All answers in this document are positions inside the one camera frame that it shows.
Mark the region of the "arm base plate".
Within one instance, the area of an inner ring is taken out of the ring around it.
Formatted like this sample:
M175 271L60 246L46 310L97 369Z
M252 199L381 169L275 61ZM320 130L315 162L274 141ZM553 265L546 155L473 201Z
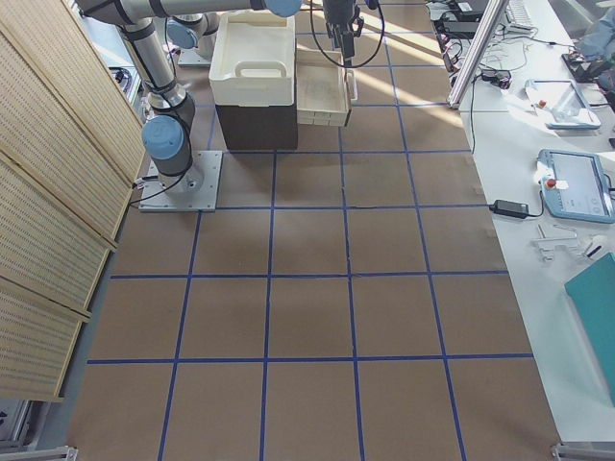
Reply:
M136 205L143 212L192 212L216 209L222 168L222 151L193 151L193 164L182 180L160 176L155 163L149 162L148 176L154 180L141 188L142 200Z

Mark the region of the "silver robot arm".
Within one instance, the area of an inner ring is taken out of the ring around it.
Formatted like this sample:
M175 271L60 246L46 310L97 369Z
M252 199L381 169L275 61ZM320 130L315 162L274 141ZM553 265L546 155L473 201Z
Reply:
M300 1L81 1L81 12L121 35L148 91L154 118L141 138L164 191L183 193L203 181L194 164L195 103L163 52L154 20L184 48L215 36L211 91L227 148L288 151L298 146L299 74L294 15Z

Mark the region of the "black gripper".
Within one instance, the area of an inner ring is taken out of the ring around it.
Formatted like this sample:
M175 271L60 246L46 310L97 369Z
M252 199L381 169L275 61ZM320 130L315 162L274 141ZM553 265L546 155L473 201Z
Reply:
M323 12L329 36L335 49L341 48L345 67L353 65L356 54L354 36L360 36L361 26L357 25L360 8L355 0L324 0Z

